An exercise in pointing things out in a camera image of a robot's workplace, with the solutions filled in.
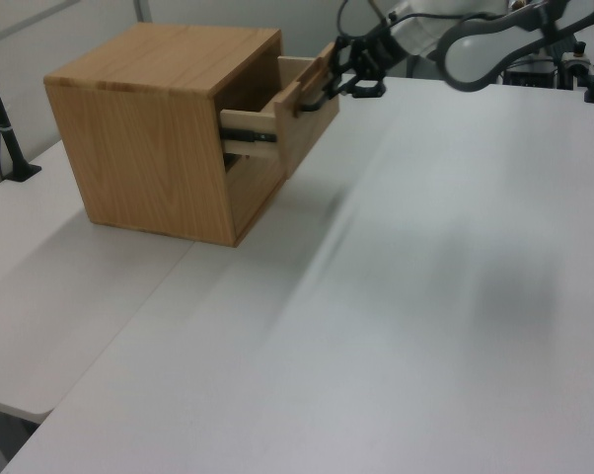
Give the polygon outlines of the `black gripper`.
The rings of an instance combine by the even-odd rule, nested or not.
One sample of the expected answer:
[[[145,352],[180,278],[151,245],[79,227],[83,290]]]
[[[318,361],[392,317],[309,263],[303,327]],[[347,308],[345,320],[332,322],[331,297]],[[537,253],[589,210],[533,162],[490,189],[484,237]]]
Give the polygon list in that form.
[[[386,92],[384,79],[387,73],[407,56],[408,52],[393,37],[386,21],[381,21],[352,45],[348,39],[337,39],[331,53],[331,68],[352,65],[355,75],[330,73],[325,84],[325,97],[328,100],[339,95],[380,98]]]

